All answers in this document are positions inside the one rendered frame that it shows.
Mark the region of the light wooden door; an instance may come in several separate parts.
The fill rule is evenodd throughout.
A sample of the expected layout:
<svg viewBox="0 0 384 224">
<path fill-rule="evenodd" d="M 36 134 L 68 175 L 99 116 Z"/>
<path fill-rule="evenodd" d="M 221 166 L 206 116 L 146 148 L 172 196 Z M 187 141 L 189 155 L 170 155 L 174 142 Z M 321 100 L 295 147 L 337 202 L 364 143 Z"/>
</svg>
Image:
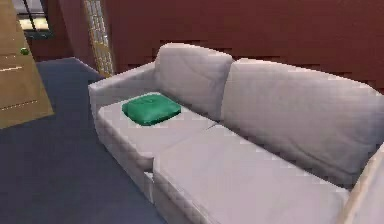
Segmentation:
<svg viewBox="0 0 384 224">
<path fill-rule="evenodd" d="M 0 0 L 0 129 L 54 114 L 12 0 Z"/>
</svg>

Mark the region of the dark framed window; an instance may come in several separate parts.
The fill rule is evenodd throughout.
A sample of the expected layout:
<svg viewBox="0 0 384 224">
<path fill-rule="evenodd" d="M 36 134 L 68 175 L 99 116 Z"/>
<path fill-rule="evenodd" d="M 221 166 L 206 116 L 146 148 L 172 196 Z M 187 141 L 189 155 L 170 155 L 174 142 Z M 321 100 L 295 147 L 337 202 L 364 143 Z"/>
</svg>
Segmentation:
<svg viewBox="0 0 384 224">
<path fill-rule="evenodd" d="M 12 0 L 12 3 L 27 38 L 48 39 L 53 36 L 46 0 Z"/>
</svg>

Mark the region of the green cushion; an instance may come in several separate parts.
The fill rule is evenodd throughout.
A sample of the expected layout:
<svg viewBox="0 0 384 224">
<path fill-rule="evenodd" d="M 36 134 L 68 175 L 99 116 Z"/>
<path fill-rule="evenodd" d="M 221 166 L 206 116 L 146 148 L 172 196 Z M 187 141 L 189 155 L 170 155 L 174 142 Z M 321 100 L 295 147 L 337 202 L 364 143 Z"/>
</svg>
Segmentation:
<svg viewBox="0 0 384 224">
<path fill-rule="evenodd" d="M 181 106 L 160 94 L 149 94 L 122 105 L 122 112 L 141 126 L 152 126 L 181 112 Z"/>
</svg>

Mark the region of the pale grey sofa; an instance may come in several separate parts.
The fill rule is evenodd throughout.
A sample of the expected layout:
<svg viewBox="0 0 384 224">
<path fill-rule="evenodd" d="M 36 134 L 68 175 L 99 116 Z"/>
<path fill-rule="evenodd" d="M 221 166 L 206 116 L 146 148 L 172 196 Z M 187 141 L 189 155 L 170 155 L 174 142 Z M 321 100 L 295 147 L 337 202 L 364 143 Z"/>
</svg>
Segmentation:
<svg viewBox="0 0 384 224">
<path fill-rule="evenodd" d="M 141 126 L 149 94 L 181 112 Z M 384 224 L 384 94 L 333 74 L 213 49 L 89 87 L 100 141 L 167 224 Z"/>
</svg>

